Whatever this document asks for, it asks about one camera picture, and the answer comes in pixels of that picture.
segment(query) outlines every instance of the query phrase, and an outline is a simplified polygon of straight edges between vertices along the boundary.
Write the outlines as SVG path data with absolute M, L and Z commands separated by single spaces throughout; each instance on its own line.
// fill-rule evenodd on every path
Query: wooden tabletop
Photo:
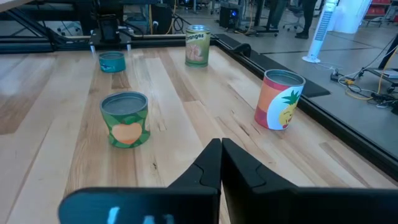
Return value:
M 18 7 L 31 1 L 33 0 L 0 0 L 0 12 L 4 12 L 8 9 Z
M 397 187 L 300 110 L 285 131 L 258 125 L 262 82 L 217 47 L 207 68 L 185 66 L 183 47 L 125 53 L 115 74 L 90 52 L 0 55 L 0 223 L 57 223 L 61 199 L 82 187 L 168 186 L 222 137 L 299 186 Z M 152 134 L 134 149 L 109 145 L 99 109 L 125 90 L 149 99 Z

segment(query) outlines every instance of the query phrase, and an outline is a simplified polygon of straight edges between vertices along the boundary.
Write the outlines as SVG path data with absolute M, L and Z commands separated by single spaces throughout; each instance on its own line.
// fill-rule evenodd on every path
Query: office chair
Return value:
M 287 27 L 287 31 L 290 31 L 291 27 L 293 27 L 296 30 L 298 27 L 301 27 L 302 29 L 304 29 L 304 26 L 300 23 L 301 17 L 304 16 L 304 11 L 303 11 L 301 2 L 296 1 L 296 4 L 289 6 L 287 9 L 290 12 L 293 12 L 293 15 L 297 18 L 297 22 L 291 22 L 291 23 L 285 24 L 283 26 L 283 28 L 285 29 Z

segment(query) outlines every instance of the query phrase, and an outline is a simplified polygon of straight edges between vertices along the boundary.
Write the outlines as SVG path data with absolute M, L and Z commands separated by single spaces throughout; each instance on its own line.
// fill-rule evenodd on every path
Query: tin can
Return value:
M 273 130 L 287 128 L 299 102 L 305 84 L 304 77 L 285 70 L 267 70 L 254 119 Z
M 103 72 L 121 72 L 126 69 L 124 55 L 121 52 L 105 52 L 100 54 L 98 58 Z
M 124 91 L 107 96 L 101 102 L 101 113 L 109 130 L 109 143 L 130 148 L 146 142 L 148 99 L 138 92 Z
M 189 67 L 206 67 L 209 61 L 209 28 L 203 25 L 190 25 L 186 34 L 185 64 Z

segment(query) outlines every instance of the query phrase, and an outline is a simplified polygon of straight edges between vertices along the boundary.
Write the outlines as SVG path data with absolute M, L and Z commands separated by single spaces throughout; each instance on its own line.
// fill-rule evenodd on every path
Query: black metal frame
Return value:
M 7 13 L 13 16 L 21 24 L 25 23 L 30 29 L 33 29 L 43 37 L 41 38 L 24 38 L 19 40 L 9 40 L 0 38 L 0 54 L 1 53 L 36 53 L 36 52 L 53 52 L 56 50 L 89 50 L 89 38 L 68 39 L 59 36 L 50 29 L 43 27 L 36 21 L 29 20 L 29 17 L 17 9 L 11 9 Z M 255 76 L 263 79 L 265 69 L 258 63 L 241 54 L 237 54 L 232 48 L 219 39 L 212 36 L 211 45 L 219 47 L 238 63 L 246 67 Z M 148 47 L 183 47 L 185 46 L 184 35 L 144 35 L 135 36 L 130 42 L 132 48 L 148 48 Z M 126 44 L 122 44 L 119 48 L 125 48 Z M 367 160 L 378 166 L 386 174 L 393 179 L 398 180 L 398 159 L 389 154 L 381 146 L 370 141 L 363 135 L 359 134 L 355 129 L 342 122 L 322 107 L 314 103 L 310 98 L 301 96 L 298 107 L 306 114 L 311 116 L 316 122 L 327 128 L 331 133 L 340 138 L 348 146 L 352 147 Z

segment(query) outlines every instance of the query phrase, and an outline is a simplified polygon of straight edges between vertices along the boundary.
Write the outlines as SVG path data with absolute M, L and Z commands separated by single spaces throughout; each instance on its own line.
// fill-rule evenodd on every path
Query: can lid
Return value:
M 286 70 L 272 69 L 267 70 L 264 74 L 266 78 L 281 85 L 287 86 L 302 86 L 305 84 L 305 79 L 301 75 Z
M 192 31 L 210 31 L 210 29 L 207 26 L 204 25 L 190 25 L 187 27 L 187 30 L 192 30 Z
M 127 115 L 143 110 L 148 105 L 145 95 L 125 91 L 107 96 L 101 102 L 101 109 L 111 115 Z
M 121 52 L 105 52 L 100 54 L 99 58 L 104 60 L 116 60 L 124 58 L 124 54 Z

